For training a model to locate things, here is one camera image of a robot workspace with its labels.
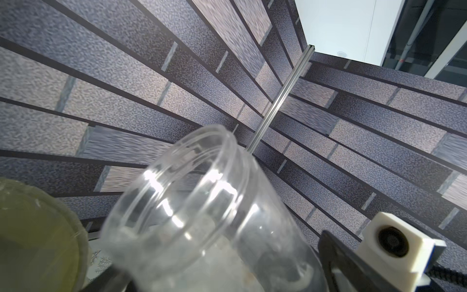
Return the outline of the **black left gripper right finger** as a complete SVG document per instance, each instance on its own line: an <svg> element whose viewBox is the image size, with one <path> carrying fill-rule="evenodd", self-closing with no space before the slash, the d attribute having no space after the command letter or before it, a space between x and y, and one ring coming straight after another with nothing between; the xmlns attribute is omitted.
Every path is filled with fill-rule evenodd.
<svg viewBox="0 0 467 292"><path fill-rule="evenodd" d="M329 231L322 232L318 251L328 290L331 292L398 290Z"/></svg>

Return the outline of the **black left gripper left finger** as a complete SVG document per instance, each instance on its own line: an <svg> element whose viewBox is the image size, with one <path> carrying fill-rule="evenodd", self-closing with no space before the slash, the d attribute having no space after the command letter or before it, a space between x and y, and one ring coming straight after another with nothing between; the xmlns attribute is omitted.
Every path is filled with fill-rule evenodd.
<svg viewBox="0 0 467 292"><path fill-rule="evenodd" d="M81 292L137 292L137 287L128 274L111 265Z"/></svg>

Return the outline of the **clear glass jar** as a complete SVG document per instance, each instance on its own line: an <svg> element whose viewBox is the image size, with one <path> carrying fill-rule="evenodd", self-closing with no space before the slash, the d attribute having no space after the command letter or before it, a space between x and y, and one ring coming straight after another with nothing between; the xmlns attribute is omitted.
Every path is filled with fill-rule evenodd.
<svg viewBox="0 0 467 292"><path fill-rule="evenodd" d="M103 247L143 292L324 292L321 264L222 125L183 137L127 188Z"/></svg>

